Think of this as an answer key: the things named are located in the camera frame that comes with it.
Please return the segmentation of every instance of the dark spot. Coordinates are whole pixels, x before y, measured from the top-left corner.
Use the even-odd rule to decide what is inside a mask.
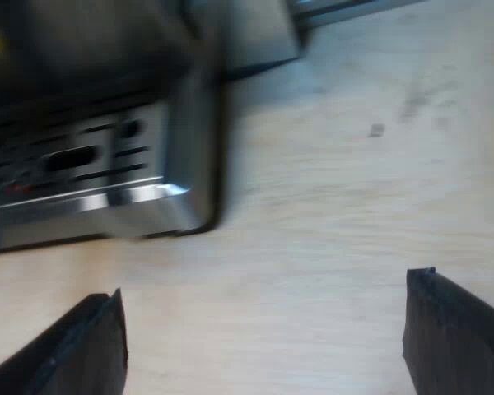
[[[447,129],[450,126],[450,118],[439,117],[434,122],[439,129]]]
[[[448,99],[448,100],[441,101],[437,105],[437,107],[439,107],[440,109],[448,109],[449,107],[454,107],[456,104],[458,104],[457,100]]]
[[[403,121],[414,119],[421,107],[430,104],[430,95],[428,93],[415,93],[411,95],[404,103],[404,110],[401,114]]]
[[[374,123],[371,125],[371,131],[368,137],[382,137],[385,130],[386,126],[382,123]]]
[[[128,121],[123,125],[121,137],[132,138],[136,137],[142,130],[142,123],[138,120]]]

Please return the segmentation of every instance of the wooden surface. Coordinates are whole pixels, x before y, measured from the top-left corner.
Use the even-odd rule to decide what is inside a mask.
[[[327,26],[306,52],[230,88],[219,228],[0,256],[0,361],[122,287],[128,394],[414,394],[406,269],[494,305],[494,0]]]

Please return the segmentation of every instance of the wood grain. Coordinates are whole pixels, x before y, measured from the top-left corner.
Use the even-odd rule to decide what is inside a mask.
[[[229,100],[221,225],[1,255],[0,361],[120,286],[126,393],[413,394],[406,269],[494,305],[494,0],[325,26]]]

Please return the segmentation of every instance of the vent grille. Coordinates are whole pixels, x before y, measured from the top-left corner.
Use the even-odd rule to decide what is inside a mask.
[[[0,205],[149,177],[155,130],[139,109],[157,99],[134,86],[0,114]]]

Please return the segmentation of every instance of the light wood tabletop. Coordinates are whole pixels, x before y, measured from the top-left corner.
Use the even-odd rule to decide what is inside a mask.
[[[0,255],[0,362],[121,287],[128,394],[414,394],[406,270],[494,305],[494,0],[325,26],[228,100],[221,224]]]

